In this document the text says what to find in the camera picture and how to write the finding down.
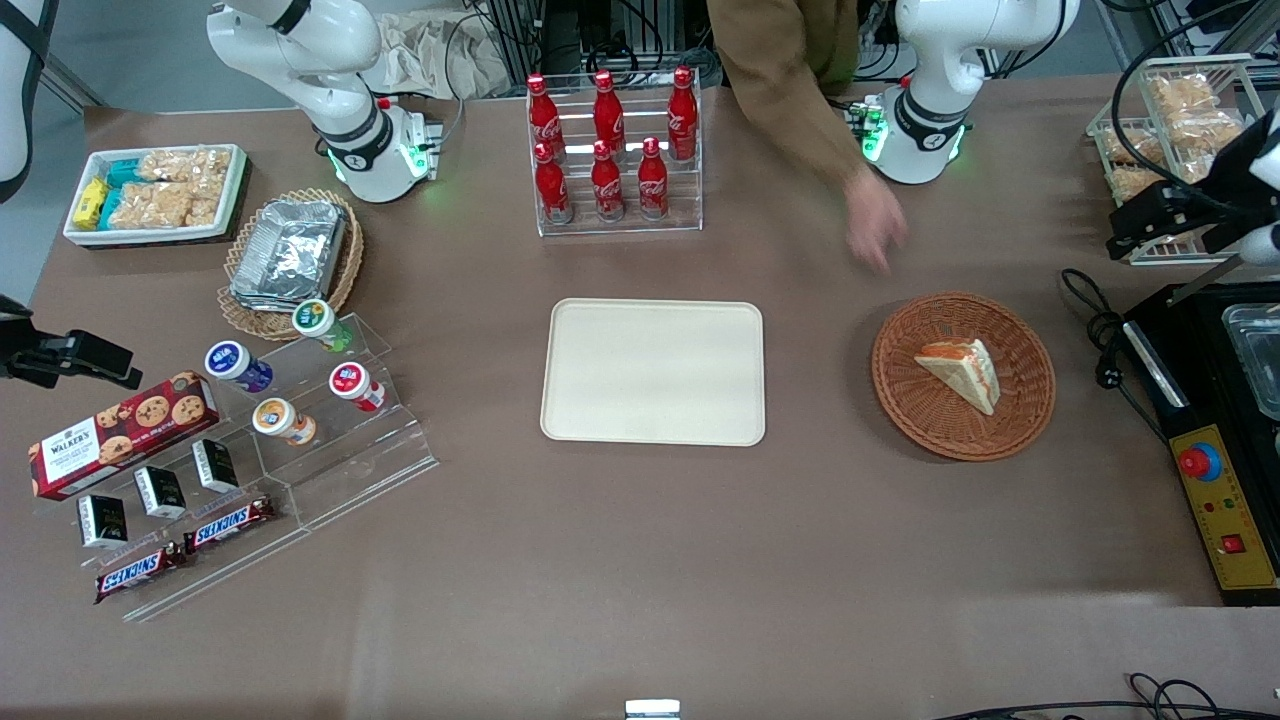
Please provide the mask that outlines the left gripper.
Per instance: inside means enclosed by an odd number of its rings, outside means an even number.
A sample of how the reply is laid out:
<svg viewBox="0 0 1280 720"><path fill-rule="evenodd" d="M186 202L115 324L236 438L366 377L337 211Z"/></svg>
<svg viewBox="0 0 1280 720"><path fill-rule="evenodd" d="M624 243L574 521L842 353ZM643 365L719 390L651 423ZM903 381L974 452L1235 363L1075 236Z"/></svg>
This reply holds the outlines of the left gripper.
<svg viewBox="0 0 1280 720"><path fill-rule="evenodd" d="M1188 219L1217 214L1213 200L1194 186L1156 182L1146 188L1146 208L1123 205L1108 215L1106 251L1112 261L1202 261L1204 250L1233 252L1253 266L1277 266L1277 195L1271 193L1257 209L1220 222L1199 238Z"/></svg>

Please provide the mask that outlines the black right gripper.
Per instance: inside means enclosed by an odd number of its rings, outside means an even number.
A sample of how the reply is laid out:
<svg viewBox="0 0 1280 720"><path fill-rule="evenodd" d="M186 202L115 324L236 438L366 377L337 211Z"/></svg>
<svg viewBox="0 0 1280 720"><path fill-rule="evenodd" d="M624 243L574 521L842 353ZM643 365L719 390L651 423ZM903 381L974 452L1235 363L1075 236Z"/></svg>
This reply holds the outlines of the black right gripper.
<svg viewBox="0 0 1280 720"><path fill-rule="evenodd" d="M32 311L10 297L1 297L1 375L45 389L58 384L59 374L86 375L125 389L138 389L143 373L133 366L134 354L92 333L67 333L56 352L50 343L58 334L38 331ZM58 364L58 373L52 366Z"/></svg>

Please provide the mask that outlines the bare human hand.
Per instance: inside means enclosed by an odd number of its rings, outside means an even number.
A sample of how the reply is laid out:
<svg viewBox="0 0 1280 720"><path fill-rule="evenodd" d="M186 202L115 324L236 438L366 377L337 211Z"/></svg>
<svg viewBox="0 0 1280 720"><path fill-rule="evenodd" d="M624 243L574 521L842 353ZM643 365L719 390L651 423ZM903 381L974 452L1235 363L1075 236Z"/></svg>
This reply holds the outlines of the bare human hand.
<svg viewBox="0 0 1280 720"><path fill-rule="evenodd" d="M890 246L908 237L908 223L893 191L864 167L845 181L844 201L846 243L852 256L873 272L888 274Z"/></svg>

